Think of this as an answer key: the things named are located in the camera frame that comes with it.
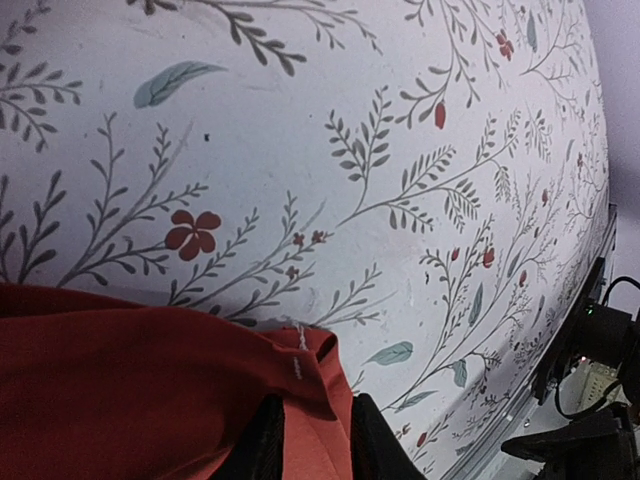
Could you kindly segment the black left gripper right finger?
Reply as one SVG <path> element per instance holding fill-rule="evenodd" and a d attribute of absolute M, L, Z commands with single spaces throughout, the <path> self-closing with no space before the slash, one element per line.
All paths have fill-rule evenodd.
<path fill-rule="evenodd" d="M 351 462 L 355 480 L 423 480 L 372 397 L 356 396 L 351 413 Z"/>

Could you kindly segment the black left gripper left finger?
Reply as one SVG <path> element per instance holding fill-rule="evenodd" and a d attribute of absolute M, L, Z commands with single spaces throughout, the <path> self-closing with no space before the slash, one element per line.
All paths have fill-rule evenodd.
<path fill-rule="evenodd" d="M 267 395 L 219 466 L 220 480 L 271 480 L 283 475 L 283 400 Z"/>

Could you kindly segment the red and white underwear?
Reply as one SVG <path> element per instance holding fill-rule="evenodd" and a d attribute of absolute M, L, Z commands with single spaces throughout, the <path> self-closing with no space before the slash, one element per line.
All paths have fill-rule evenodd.
<path fill-rule="evenodd" d="M 283 401 L 284 477 L 351 478 L 353 396 L 334 334 L 1 288 L 5 479 L 204 479 L 270 394 Z"/>

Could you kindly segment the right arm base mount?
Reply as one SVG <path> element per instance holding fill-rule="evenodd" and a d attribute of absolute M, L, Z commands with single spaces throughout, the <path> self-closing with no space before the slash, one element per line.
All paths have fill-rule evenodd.
<path fill-rule="evenodd" d="M 566 425 L 501 445 L 538 464 L 537 479 L 639 476 L 639 317 L 609 304 L 622 283 L 639 284 L 607 281 L 605 260 L 596 259 L 534 375 L 534 399 L 551 400 Z"/>

